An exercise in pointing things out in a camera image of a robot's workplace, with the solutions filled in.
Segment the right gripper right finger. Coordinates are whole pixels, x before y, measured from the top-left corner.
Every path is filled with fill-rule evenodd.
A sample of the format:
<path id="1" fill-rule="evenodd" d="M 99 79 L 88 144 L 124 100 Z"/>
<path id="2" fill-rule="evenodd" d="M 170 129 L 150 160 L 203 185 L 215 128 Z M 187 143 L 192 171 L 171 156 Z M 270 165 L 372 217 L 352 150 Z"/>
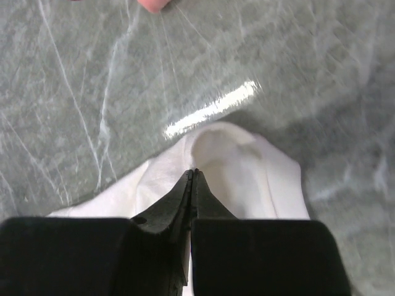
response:
<path id="1" fill-rule="evenodd" d="M 239 220 L 193 173 L 191 256 L 195 295 L 239 295 Z"/>

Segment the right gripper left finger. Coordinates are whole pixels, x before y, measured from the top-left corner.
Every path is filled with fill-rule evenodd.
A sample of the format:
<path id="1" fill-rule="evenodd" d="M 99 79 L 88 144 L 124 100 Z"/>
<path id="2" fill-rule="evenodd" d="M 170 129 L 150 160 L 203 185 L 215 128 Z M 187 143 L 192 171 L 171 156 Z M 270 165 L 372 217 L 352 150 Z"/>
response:
<path id="1" fill-rule="evenodd" d="M 188 283 L 193 171 L 130 220 L 117 273 L 117 295 L 181 295 Z"/>

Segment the white t-shirt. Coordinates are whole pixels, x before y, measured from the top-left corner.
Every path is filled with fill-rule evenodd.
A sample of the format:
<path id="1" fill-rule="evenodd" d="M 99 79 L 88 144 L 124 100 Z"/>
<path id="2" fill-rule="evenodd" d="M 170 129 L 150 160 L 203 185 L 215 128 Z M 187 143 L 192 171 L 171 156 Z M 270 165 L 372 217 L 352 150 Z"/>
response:
<path id="1" fill-rule="evenodd" d="M 299 164 L 258 134 L 213 123 L 183 136 L 97 197 L 53 211 L 53 218 L 132 218 L 201 170 L 213 195 L 237 218 L 309 218 Z"/>

